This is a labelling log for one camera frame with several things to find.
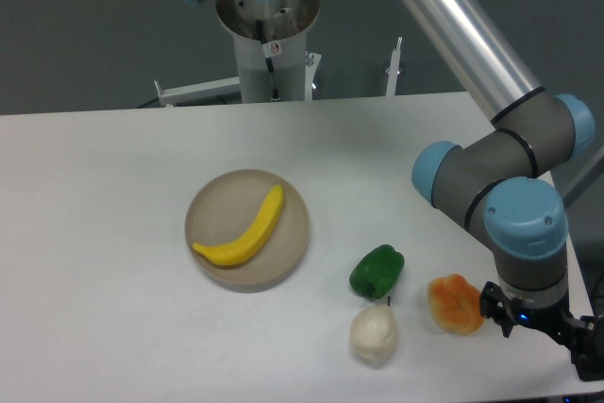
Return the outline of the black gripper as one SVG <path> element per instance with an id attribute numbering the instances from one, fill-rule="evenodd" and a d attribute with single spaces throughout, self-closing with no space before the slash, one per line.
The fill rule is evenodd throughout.
<path id="1" fill-rule="evenodd" d="M 515 326 L 553 330 L 553 340 L 570 351 L 579 379 L 603 380 L 603 316 L 575 318 L 569 311 L 568 290 L 501 290 L 487 281 L 480 292 L 479 312 L 482 318 L 498 325 L 505 338 L 510 337 Z"/>

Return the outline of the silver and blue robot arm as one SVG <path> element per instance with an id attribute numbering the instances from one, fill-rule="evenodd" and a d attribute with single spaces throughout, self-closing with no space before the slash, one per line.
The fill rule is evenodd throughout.
<path id="1" fill-rule="evenodd" d="M 309 98 L 305 34 L 319 0 L 216 1 L 243 101 Z M 402 2 L 494 128 L 468 147 L 428 146 L 413 186 L 492 251 L 498 280 L 484 286 L 481 314 L 504 335 L 516 326 L 543 332 L 569 349 L 580 379 L 602 379 L 603 320 L 569 310 L 567 218 L 542 181 L 592 141 L 592 113 L 574 96 L 547 93 L 475 0 Z"/>

